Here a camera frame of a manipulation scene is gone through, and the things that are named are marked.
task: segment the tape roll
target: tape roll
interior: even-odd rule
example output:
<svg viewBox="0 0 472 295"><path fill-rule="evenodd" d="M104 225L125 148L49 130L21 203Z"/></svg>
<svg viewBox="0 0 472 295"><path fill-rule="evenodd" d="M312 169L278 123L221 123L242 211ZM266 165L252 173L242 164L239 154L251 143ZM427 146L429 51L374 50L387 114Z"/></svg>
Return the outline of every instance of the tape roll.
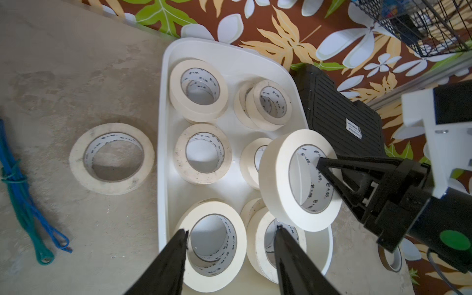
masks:
<svg viewBox="0 0 472 295"><path fill-rule="evenodd" d="M311 178L309 194L302 204L294 198L289 175L296 153L305 159ZM306 231L321 231L336 218L342 199L316 169L319 157L337 159L329 142L309 129L283 135L267 146L260 163L259 186L264 203L279 221ZM333 174L342 179L339 169L333 169Z"/></svg>
<svg viewBox="0 0 472 295"><path fill-rule="evenodd" d="M204 170L201 166L194 168L191 162L195 166L195 161L189 161L189 152L192 152L190 143L198 140L206 141L215 148L217 160L210 163L214 166L214 168L211 166L210 170L207 167L205 167L207 170ZM208 185L225 176L232 159L233 153L228 138L223 131L210 124L195 124L185 129L177 139L174 149L174 164L177 171L187 182L196 185Z"/></svg>
<svg viewBox="0 0 472 295"><path fill-rule="evenodd" d="M246 254L246 230L241 217L223 202L206 200L194 204L179 220L175 231L188 230L190 244L196 224L210 215L216 215L224 223L226 237L212 255L199 255L192 246L188 247L184 283L199 292L214 292L229 284L241 269Z"/></svg>
<svg viewBox="0 0 472 295"><path fill-rule="evenodd" d="M263 80L246 97L247 113L254 124L263 130L275 131L292 116L292 103L277 83Z"/></svg>
<svg viewBox="0 0 472 295"><path fill-rule="evenodd" d="M239 160L239 167L244 180L253 189L259 190L259 163L267 145L272 141L270 138L258 138L248 144Z"/></svg>
<svg viewBox="0 0 472 295"><path fill-rule="evenodd" d="M241 219L243 220L244 227L247 228L249 221L254 216L254 214L259 211L260 209L265 208L264 200L262 198L257 198L250 200L249 202L244 205L243 209L241 210Z"/></svg>
<svg viewBox="0 0 472 295"><path fill-rule="evenodd" d="M93 170L93 159L98 150L114 141L127 141L143 153L143 162L131 176L119 181L100 179ZM119 195L137 189L154 165L154 148L149 138L139 129L123 123L108 123L85 132L72 147L69 155L72 174L87 189L99 194Z"/></svg>
<svg viewBox="0 0 472 295"><path fill-rule="evenodd" d="M236 92L233 101L233 107L235 110L236 117L241 121L243 125L251 129L259 129L256 124L249 118L246 108L246 96L256 83L252 81L244 82L243 85Z"/></svg>
<svg viewBox="0 0 472 295"><path fill-rule="evenodd" d="M228 86L210 64L189 59L177 64L170 73L170 102L186 119L208 122L228 108Z"/></svg>
<svg viewBox="0 0 472 295"><path fill-rule="evenodd" d="M305 232L293 226L278 222L267 207L257 211L247 226L247 257L254 269L278 284L274 253L274 238L278 225L288 230L290 235L306 252Z"/></svg>
<svg viewBox="0 0 472 295"><path fill-rule="evenodd" d="M379 258L380 262L382 262L382 265L386 270L392 271L392 272L399 272L402 269L402 263L403 263L403 258L402 258L402 253L400 252L400 249L397 247L393 251L393 261L388 262L385 249L378 245L377 250L379 252Z"/></svg>

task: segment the white label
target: white label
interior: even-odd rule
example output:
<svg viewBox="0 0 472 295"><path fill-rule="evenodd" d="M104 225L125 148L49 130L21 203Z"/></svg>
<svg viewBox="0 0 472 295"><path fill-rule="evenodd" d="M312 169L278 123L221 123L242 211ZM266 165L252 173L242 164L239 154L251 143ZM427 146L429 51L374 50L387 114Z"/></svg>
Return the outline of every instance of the white label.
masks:
<svg viewBox="0 0 472 295"><path fill-rule="evenodd" d="M362 139L361 129L359 128L359 126L349 121L348 118L346 118L346 129L352 134L354 134L357 138Z"/></svg>

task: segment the green circular sticker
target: green circular sticker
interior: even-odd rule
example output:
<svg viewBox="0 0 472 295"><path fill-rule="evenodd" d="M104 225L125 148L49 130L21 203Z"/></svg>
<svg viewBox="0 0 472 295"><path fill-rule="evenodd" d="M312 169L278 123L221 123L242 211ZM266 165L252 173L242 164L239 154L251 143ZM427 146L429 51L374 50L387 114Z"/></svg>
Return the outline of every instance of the green circular sticker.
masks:
<svg viewBox="0 0 472 295"><path fill-rule="evenodd" d="M444 230L439 234L439 238L444 244L455 250L465 251L471 247L469 238L456 230Z"/></svg>

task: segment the green rope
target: green rope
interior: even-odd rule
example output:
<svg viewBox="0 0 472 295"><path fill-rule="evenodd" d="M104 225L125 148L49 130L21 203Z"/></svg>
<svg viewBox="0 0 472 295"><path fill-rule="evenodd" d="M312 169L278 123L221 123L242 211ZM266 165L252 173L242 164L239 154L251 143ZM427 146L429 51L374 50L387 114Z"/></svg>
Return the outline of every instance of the green rope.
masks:
<svg viewBox="0 0 472 295"><path fill-rule="evenodd" d="M31 209L28 206L20 204L13 193L12 184L26 182L26 178L22 180L9 180L10 177L16 174L16 166L19 164L19 162L20 161L18 160L18 162L16 162L16 164L13 166L13 172L10 175L7 175L5 170L2 168L2 182L7 184L10 201L13 205L13 209L15 210L18 222L27 232L31 238L31 241L33 242L38 263L41 265L48 265L54 260L54 254L52 254L52 252L46 248L46 245L43 243L41 237L36 231L36 228L34 227L34 216L31 212ZM22 195L27 194L24 186L20 185L19 188Z"/></svg>

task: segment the black plastic case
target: black plastic case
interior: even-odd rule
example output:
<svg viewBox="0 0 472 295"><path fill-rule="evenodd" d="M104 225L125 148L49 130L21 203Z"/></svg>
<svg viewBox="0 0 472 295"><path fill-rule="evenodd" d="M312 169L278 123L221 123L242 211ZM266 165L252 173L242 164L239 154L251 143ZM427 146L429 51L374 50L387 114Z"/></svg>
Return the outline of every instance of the black plastic case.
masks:
<svg viewBox="0 0 472 295"><path fill-rule="evenodd" d="M323 135L337 155L386 156L382 120L374 110L340 94L328 75L313 65L300 69L294 79L308 127ZM360 128L361 139L347 130L346 119Z"/></svg>

